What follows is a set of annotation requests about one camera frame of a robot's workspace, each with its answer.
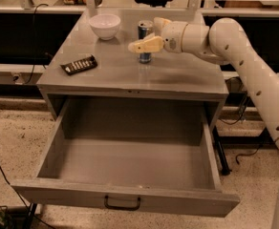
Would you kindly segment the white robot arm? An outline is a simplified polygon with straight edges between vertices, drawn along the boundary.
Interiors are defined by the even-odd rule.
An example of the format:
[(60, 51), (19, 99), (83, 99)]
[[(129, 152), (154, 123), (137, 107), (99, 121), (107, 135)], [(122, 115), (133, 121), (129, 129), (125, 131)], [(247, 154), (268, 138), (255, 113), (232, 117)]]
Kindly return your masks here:
[[(156, 17), (154, 26), (156, 32), (130, 43), (128, 50), (185, 52), (207, 62), (232, 65), (279, 150), (279, 76), (252, 48), (237, 21), (222, 18), (208, 27)], [(271, 229), (279, 229), (279, 193)]]

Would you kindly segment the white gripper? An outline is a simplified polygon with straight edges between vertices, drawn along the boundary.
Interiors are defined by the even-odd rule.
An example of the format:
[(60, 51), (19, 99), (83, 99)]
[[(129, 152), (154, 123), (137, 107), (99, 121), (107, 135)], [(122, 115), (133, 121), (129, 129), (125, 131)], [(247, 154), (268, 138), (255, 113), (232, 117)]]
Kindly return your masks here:
[(162, 17), (155, 17), (153, 22), (154, 33), (159, 36), (146, 37), (132, 42), (128, 45), (128, 50), (133, 53), (151, 53), (159, 52), (164, 47), (168, 52), (181, 53), (182, 37), (187, 23), (172, 22)]

